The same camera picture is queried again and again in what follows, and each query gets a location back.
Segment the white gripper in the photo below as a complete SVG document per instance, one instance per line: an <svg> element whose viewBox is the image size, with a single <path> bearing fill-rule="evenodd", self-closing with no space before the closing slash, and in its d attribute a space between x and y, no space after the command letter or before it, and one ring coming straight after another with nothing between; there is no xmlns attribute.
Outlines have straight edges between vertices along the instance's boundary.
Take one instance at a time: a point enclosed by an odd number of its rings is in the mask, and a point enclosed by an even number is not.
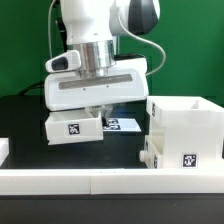
<svg viewBox="0 0 224 224"><path fill-rule="evenodd" d="M119 60L101 77L81 78L78 71L50 74L45 80L45 102L50 111L102 106L108 124L113 106L144 100L148 94L145 58Z"/></svg>

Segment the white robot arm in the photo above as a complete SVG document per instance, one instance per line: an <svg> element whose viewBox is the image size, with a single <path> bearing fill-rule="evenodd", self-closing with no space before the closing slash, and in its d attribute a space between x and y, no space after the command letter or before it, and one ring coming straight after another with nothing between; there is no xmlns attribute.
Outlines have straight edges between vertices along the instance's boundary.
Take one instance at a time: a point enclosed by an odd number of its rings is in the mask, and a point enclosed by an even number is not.
<svg viewBox="0 0 224 224"><path fill-rule="evenodd" d="M149 33L159 0L60 0L67 51L46 62L51 111L102 107L148 95L144 58L117 60L113 38Z"/></svg>

